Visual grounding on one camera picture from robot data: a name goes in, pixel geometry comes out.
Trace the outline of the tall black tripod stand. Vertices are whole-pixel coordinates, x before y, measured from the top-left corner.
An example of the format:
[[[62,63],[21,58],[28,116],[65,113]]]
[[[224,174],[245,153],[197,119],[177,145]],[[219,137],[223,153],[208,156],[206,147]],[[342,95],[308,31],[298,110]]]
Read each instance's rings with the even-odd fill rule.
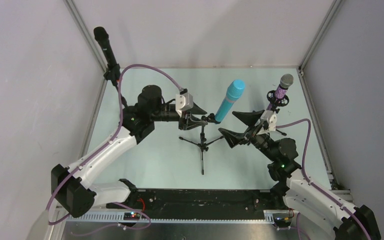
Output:
[[[219,121],[216,120],[214,113],[210,113],[208,116],[203,115],[201,117],[201,121],[206,122],[207,124],[208,123],[214,123],[214,124],[220,123]],[[201,131],[200,131],[200,135],[199,135],[199,142],[193,142],[193,141],[188,140],[182,136],[179,136],[178,139],[181,141],[185,141],[187,143],[190,143],[194,146],[197,146],[200,149],[201,174],[204,175],[205,174],[204,153],[209,150],[209,146],[211,144],[215,143],[216,141],[222,140],[224,137],[221,135],[212,141],[208,141],[206,138],[206,134],[205,134],[206,125],[204,124],[204,125],[201,125],[200,127],[201,127]]]

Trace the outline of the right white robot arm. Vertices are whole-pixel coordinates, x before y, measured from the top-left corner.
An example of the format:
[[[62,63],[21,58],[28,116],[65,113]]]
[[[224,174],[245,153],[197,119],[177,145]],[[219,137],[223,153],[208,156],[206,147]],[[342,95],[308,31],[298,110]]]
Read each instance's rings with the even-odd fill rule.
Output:
[[[273,111],[232,113],[247,126],[243,133],[219,128],[228,145],[252,145],[271,163],[270,177],[276,184],[270,193],[282,199],[284,205],[298,211],[319,226],[333,240],[380,240],[381,233],[373,211],[360,207],[334,194],[307,174],[305,163],[296,162],[299,156],[292,138],[273,140],[277,116]]]

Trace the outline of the black round base stand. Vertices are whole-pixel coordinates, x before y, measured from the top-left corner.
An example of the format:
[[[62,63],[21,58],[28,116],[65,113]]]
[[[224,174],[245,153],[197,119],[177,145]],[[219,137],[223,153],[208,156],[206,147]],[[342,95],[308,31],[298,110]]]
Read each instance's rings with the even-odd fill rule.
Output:
[[[117,92],[119,92],[118,83],[119,83],[119,79],[121,76],[120,69],[121,68],[120,68],[120,65],[118,63],[116,63],[115,65],[108,64],[107,70],[103,75],[103,77],[106,81],[109,81],[112,83],[112,85],[115,87]]]

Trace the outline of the shock mount tripod stand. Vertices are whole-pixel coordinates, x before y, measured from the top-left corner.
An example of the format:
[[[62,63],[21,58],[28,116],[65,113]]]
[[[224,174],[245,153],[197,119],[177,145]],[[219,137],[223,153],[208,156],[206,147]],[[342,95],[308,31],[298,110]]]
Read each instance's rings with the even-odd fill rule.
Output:
[[[281,99],[278,99],[275,93],[276,90],[271,90],[266,95],[267,100],[269,101],[267,110],[274,111],[276,114],[278,114],[280,111],[280,107],[287,106],[290,100],[287,95],[284,95]]]

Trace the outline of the purple glitter microphone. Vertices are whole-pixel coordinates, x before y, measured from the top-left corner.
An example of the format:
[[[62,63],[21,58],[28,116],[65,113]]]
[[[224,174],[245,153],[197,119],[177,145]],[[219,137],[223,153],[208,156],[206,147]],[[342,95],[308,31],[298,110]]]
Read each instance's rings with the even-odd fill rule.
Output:
[[[275,89],[276,92],[275,92],[275,95],[278,99],[281,99],[284,95],[286,95],[289,87],[294,83],[294,77],[287,73],[287,74],[284,74],[281,78],[280,78],[280,83],[278,85],[278,87]]]

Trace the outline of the black microphone orange end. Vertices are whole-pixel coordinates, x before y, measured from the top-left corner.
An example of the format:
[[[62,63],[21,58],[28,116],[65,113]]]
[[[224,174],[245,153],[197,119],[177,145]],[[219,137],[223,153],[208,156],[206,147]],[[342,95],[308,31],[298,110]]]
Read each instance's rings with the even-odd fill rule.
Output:
[[[100,49],[106,59],[107,65],[111,66],[118,64],[114,52],[112,50],[109,35],[104,27],[97,26],[93,29],[94,39],[99,44]]]

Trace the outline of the blue microphone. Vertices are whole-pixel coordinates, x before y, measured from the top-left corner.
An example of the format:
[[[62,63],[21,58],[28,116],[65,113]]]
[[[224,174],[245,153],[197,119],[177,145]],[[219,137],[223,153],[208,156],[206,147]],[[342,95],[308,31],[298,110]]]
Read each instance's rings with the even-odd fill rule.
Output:
[[[243,95],[246,84],[241,79],[235,79],[227,88],[225,97],[218,108],[214,119],[221,123],[231,110],[234,103]]]

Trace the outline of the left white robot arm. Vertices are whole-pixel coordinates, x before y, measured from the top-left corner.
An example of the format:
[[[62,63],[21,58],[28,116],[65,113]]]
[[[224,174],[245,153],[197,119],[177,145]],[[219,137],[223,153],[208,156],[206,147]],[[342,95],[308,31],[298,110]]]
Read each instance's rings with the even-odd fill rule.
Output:
[[[128,180],[102,184],[95,180],[112,162],[144,140],[155,129],[155,122],[177,122],[183,131],[207,124],[197,117],[207,112],[194,103],[187,90],[177,94],[174,101],[164,102],[159,86],[145,86],[137,103],[123,109],[115,132],[94,152],[67,167],[58,164],[52,169],[52,193],[69,215],[78,218],[92,207],[126,201],[134,189]]]

